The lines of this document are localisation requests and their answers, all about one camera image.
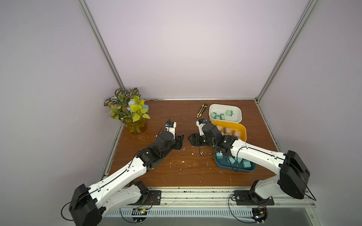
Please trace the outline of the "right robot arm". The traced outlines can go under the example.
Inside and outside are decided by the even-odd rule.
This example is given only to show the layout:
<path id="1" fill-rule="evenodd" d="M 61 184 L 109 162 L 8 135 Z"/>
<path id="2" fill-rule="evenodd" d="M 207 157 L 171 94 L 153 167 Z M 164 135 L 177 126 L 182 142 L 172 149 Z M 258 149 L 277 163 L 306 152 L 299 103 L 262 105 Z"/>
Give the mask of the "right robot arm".
<path id="1" fill-rule="evenodd" d="M 235 161 L 247 160 L 260 165 L 275 175 L 265 180 L 256 180 L 248 192 L 252 202 L 264 202 L 275 195 L 286 194 L 295 199 L 304 199 L 308 190 L 310 171 L 294 151 L 274 152 L 248 144 L 236 136 L 224 135 L 211 124 L 201 124 L 199 132 L 188 137 L 192 146 L 212 147 L 217 153 Z"/>

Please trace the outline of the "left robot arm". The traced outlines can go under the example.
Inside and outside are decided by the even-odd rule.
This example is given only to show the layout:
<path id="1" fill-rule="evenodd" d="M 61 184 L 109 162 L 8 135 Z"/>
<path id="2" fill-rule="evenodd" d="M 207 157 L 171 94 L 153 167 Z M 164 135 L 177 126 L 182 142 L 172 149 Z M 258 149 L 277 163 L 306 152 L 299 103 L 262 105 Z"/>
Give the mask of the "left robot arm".
<path id="1" fill-rule="evenodd" d="M 73 193 L 69 206 L 70 221 L 77 226 L 96 226 L 117 208 L 145 202 L 148 188 L 135 179 L 158 166 L 172 150 L 180 150 L 184 135 L 163 131 L 151 145 L 138 151 L 130 162 L 109 177 Z"/>

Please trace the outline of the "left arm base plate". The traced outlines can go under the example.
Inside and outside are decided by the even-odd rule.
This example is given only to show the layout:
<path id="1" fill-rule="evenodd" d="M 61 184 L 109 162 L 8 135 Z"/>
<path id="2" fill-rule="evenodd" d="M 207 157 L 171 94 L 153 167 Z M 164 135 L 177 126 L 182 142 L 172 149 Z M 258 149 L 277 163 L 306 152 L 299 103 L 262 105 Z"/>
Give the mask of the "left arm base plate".
<path id="1" fill-rule="evenodd" d="M 141 198 L 136 203 L 132 203 L 131 206 L 158 206 L 161 203 L 161 198 L 161 190 L 150 190 L 148 193 L 142 194 Z"/>

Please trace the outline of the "teal plug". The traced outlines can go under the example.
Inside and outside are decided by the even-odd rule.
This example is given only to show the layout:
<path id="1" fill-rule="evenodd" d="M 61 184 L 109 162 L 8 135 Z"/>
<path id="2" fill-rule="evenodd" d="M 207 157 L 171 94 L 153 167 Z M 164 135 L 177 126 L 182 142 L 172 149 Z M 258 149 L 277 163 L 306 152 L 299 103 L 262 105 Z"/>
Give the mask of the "teal plug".
<path id="1" fill-rule="evenodd" d="M 217 159 L 222 159 L 222 158 L 223 158 L 223 154 L 222 154 L 222 153 L 216 153 L 216 158 L 217 158 Z"/>
<path id="2" fill-rule="evenodd" d="M 243 160 L 242 165 L 243 165 L 243 168 L 245 168 L 245 169 L 249 169 L 252 167 L 251 162 L 247 161 L 247 160 Z"/>

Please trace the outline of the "green plug pile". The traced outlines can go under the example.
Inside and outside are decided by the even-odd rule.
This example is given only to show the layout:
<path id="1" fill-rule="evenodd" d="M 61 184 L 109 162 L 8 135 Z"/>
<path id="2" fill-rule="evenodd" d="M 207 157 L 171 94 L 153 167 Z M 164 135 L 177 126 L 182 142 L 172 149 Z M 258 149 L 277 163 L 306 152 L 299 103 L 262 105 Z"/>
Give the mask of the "green plug pile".
<path id="1" fill-rule="evenodd" d="M 227 110 L 227 111 L 226 111 L 226 115 L 227 115 L 227 116 L 233 116 L 233 113 L 234 113 L 234 112 L 233 112 L 232 110 Z"/>
<path id="2" fill-rule="evenodd" d="M 213 113 L 211 114 L 211 118 L 216 119 L 216 117 L 217 117 L 217 113 L 213 112 Z"/>

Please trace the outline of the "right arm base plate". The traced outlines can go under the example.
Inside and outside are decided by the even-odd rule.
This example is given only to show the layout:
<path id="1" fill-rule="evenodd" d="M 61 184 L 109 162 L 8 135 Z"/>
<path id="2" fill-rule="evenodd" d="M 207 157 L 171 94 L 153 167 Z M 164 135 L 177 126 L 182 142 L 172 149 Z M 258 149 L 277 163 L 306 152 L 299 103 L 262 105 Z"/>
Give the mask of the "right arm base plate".
<path id="1" fill-rule="evenodd" d="M 237 205 L 272 206 L 275 204 L 272 197 L 263 199 L 255 194 L 250 194 L 249 191 L 246 190 L 235 190 L 231 199 L 236 202 Z"/>

